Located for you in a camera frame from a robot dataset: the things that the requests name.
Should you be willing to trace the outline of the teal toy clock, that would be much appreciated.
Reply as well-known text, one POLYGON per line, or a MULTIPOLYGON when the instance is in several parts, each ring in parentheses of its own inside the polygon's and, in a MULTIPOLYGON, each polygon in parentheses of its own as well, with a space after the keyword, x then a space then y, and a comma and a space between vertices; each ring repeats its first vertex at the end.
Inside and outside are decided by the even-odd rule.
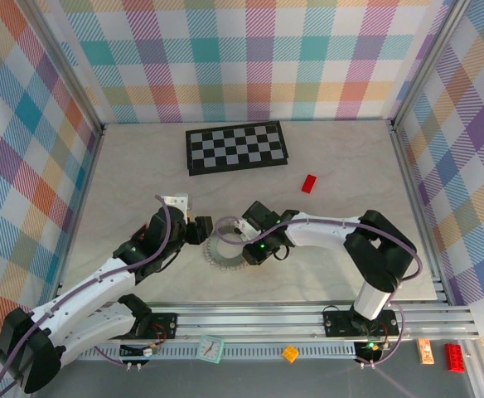
POLYGON ((224 347, 223 339, 204 335, 198 344, 196 358, 205 362, 219 364, 223 356, 224 347))

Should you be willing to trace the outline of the aluminium frame post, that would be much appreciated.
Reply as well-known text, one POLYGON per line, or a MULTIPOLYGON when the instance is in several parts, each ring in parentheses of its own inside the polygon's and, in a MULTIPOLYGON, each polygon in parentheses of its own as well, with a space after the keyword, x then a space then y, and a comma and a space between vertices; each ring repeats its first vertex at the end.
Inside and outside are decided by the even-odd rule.
POLYGON ((104 124, 96 114, 94 106, 91 104, 88 95, 85 93, 83 86, 61 48, 60 43, 47 24, 44 14, 36 3, 36 0, 17 0, 17 4, 34 28, 36 35, 48 52, 49 58, 71 92, 72 97, 78 104, 83 115, 89 120, 96 133, 99 136, 103 136, 104 124))
POLYGON ((404 58, 383 117, 397 129, 411 110, 471 0, 432 0, 404 58))

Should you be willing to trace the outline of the aluminium table side rail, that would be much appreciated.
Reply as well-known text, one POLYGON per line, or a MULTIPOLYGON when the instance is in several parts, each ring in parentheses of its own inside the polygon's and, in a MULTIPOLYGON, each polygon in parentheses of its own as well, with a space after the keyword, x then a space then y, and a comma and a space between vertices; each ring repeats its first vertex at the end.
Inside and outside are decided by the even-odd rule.
POLYGON ((99 129, 96 131, 93 152, 90 155, 89 162, 87 164, 87 168, 86 168, 86 172, 85 172, 85 178, 84 178, 84 181, 82 183, 79 200, 77 202, 77 204, 78 204, 77 212, 75 213, 75 216, 73 218, 73 222, 71 224, 71 231, 70 231, 69 237, 67 238, 67 241, 66 241, 65 251, 64 251, 63 257, 60 261, 58 272, 56 274, 56 281, 55 281, 55 286, 54 286, 54 295, 55 296, 57 296, 61 292, 63 285, 64 285, 64 282, 65 282, 65 277, 66 277, 67 270, 68 270, 68 267, 69 267, 70 258, 72 256, 72 252, 73 252, 73 249, 74 249, 75 240, 76 240, 76 237, 78 235, 78 231, 80 229, 81 218, 82 218, 83 213, 84 213, 85 204, 87 202, 87 198, 88 198, 89 191, 90 191, 90 186, 91 186, 91 183, 92 183, 92 180, 93 180, 93 177, 94 177, 94 171, 96 169, 97 162, 98 162, 98 159, 99 159, 99 154, 100 154, 103 142, 104 142, 104 136, 105 136, 106 129, 107 129, 107 124, 102 123, 99 126, 99 129))
POLYGON ((399 164, 399 168, 404 179, 404 186, 408 195, 409 203, 414 213, 414 222, 417 226, 419 239, 423 247, 422 259, 425 265, 428 265, 429 273, 436 288, 438 301, 442 301, 449 305, 453 304, 453 295, 450 291, 450 286, 447 285, 447 280, 443 271, 442 264, 435 245, 433 236, 429 229, 428 220, 424 210, 422 197, 419 192, 418 185, 414 179, 413 169, 409 160, 407 159, 404 144, 401 134, 391 121, 387 122, 390 140, 394 148, 395 155, 399 164))

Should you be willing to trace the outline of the black grey chessboard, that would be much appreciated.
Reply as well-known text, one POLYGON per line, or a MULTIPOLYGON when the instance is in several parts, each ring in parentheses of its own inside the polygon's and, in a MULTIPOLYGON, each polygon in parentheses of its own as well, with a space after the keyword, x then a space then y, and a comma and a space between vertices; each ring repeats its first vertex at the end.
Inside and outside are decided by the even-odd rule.
POLYGON ((232 172, 288 163, 288 150, 278 121, 186 131, 189 175, 232 172))

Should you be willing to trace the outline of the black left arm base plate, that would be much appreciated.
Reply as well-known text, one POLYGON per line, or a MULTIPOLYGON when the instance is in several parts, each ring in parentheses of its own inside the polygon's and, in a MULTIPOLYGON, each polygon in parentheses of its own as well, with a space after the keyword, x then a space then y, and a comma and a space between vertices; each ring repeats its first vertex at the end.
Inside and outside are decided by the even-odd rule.
POLYGON ((152 313, 148 316, 146 336, 151 339, 171 340, 177 334, 176 313, 152 313))

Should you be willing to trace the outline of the red studded toy brick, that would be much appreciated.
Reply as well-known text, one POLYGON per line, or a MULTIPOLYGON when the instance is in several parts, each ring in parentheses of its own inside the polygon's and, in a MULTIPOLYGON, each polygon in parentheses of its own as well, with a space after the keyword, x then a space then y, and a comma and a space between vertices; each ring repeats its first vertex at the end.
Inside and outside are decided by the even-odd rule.
POLYGON ((456 343, 446 343, 445 352, 448 370, 456 373, 464 373, 466 368, 461 346, 456 343))

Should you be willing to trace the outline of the orange tag on rail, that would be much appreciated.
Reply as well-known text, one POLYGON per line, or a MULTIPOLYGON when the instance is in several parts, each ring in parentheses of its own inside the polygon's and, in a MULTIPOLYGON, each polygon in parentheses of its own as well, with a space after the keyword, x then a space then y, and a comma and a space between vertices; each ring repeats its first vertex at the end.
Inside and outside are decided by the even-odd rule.
POLYGON ((418 352, 419 352, 419 362, 422 365, 433 365, 435 363, 433 357, 433 349, 431 342, 427 338, 419 338, 417 340, 418 352))

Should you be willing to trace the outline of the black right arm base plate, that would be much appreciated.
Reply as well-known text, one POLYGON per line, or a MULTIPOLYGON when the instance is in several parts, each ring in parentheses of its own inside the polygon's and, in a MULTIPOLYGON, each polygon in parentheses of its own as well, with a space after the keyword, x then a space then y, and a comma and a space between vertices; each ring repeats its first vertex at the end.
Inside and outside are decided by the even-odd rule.
POLYGON ((322 315, 327 337, 396 337, 399 335, 396 314, 391 310, 383 310, 373 320, 349 311, 325 311, 322 315))

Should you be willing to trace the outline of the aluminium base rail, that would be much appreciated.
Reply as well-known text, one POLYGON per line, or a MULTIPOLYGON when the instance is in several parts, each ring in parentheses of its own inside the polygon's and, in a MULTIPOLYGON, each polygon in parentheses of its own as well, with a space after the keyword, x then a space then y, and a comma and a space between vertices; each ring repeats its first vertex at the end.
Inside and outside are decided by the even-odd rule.
MULTIPOLYGON (((446 303, 400 302, 406 339, 476 339, 476 322, 469 308, 446 303)), ((228 342, 306 342, 326 337, 323 302, 308 303, 151 303, 154 313, 177 314, 178 342, 202 335, 228 342)))

